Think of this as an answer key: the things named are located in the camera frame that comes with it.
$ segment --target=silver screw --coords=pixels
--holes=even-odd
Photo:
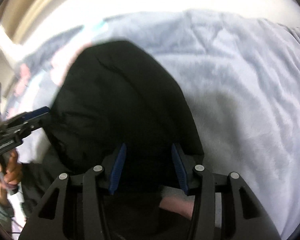
[[[66,179],[67,177],[68,177],[68,174],[66,174],[66,173],[61,173],[59,175],[59,179]]]
[[[236,173],[236,172],[232,172],[232,173],[230,174],[230,176],[231,176],[231,178],[233,178],[233,179],[238,179],[238,178],[240,177],[239,174]]]
[[[202,165],[196,165],[194,168],[196,171],[204,171],[204,167]]]
[[[101,165],[97,165],[93,167],[94,171],[102,171],[103,167]]]

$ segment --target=hand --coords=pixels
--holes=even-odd
[[[7,163],[6,175],[4,176],[4,181],[8,184],[16,185],[21,181],[22,178],[22,165],[18,163],[18,153],[14,149],[10,152],[10,158]],[[0,181],[0,203],[2,205],[9,205],[7,200],[7,190],[5,185]]]

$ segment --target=bed sheet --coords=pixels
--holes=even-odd
[[[206,154],[204,165],[216,173],[240,173],[282,239],[289,237],[300,223],[300,28],[189,10],[122,15],[75,30],[54,49],[47,44],[32,55],[50,51],[35,74],[26,60],[19,64],[5,117],[51,105],[86,46],[130,40],[180,85]],[[37,131],[26,138],[21,161],[40,161],[42,137]]]

